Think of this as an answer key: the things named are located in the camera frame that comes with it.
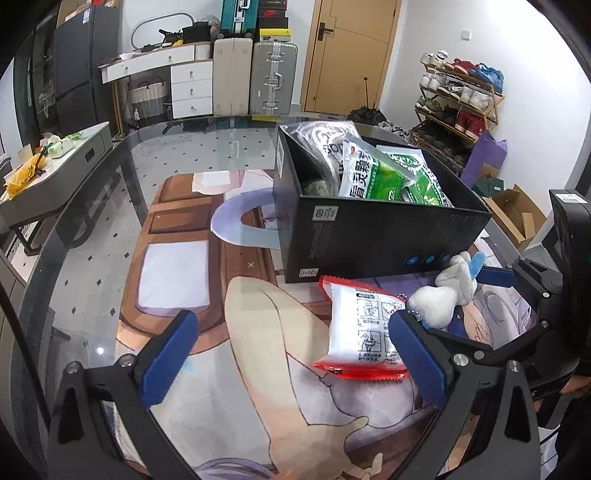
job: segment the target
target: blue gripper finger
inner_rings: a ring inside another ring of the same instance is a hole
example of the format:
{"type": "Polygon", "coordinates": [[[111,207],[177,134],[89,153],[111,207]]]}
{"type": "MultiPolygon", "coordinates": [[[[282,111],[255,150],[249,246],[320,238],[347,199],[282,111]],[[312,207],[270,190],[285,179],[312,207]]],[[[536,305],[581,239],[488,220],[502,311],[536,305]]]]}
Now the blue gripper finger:
{"type": "Polygon", "coordinates": [[[141,398],[146,408],[162,403],[199,336],[193,312],[183,310],[182,320],[168,337],[141,377],[141,398]]]}
{"type": "Polygon", "coordinates": [[[390,341],[423,398],[437,408],[443,408],[447,400],[447,388],[453,380],[453,369],[443,345],[437,339],[430,339],[417,319],[402,310],[392,314],[388,331],[390,341]]]}

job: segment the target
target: white dresser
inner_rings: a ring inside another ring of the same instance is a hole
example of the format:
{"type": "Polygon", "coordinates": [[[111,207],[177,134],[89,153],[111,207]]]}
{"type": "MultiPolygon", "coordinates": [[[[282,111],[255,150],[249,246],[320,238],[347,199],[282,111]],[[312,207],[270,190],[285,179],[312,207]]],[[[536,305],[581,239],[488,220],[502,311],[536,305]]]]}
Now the white dresser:
{"type": "Polygon", "coordinates": [[[213,60],[170,68],[173,117],[213,114],[213,60]]]}

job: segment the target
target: beige suitcase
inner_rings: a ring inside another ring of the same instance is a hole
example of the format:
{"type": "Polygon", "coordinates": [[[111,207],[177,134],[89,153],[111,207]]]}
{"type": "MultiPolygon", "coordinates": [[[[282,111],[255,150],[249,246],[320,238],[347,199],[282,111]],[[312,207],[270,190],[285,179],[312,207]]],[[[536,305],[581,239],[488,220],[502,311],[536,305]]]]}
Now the beige suitcase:
{"type": "Polygon", "coordinates": [[[226,38],[213,45],[214,116],[248,115],[252,40],[226,38]]]}

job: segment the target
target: wooden door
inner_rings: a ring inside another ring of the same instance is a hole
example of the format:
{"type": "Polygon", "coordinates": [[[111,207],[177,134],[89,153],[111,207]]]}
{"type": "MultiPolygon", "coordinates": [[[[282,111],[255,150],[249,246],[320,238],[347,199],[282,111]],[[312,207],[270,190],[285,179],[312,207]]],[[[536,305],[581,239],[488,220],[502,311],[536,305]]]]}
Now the wooden door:
{"type": "Polygon", "coordinates": [[[305,111],[348,115],[365,106],[364,77],[371,108],[388,68],[397,0],[317,1],[322,5],[305,111]]]}

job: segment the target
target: plastic bag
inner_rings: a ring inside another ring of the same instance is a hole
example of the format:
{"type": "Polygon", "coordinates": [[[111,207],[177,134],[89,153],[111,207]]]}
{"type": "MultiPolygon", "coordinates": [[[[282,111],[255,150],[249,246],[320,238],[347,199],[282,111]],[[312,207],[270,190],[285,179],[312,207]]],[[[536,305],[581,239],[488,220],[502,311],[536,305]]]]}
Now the plastic bag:
{"type": "Polygon", "coordinates": [[[326,181],[329,195],[339,194],[340,176],[343,173],[343,143],[345,135],[359,138],[353,122],[302,122],[282,125],[281,129],[301,146],[316,170],[326,181]]]}
{"type": "Polygon", "coordinates": [[[388,200],[400,198],[415,173],[360,138],[347,136],[343,147],[343,181],[339,197],[388,200]]]}
{"type": "Polygon", "coordinates": [[[312,366],[352,380],[408,378],[388,335],[390,317],[406,308],[406,297],[355,280],[322,276],[319,283],[332,300],[332,321],[328,354],[312,366]]]}
{"type": "Polygon", "coordinates": [[[378,150],[388,155],[392,160],[406,165],[415,173],[415,179],[404,185],[403,198],[405,201],[438,207],[452,206],[443,193],[437,177],[428,167],[421,150],[389,145],[378,145],[378,150]]]}

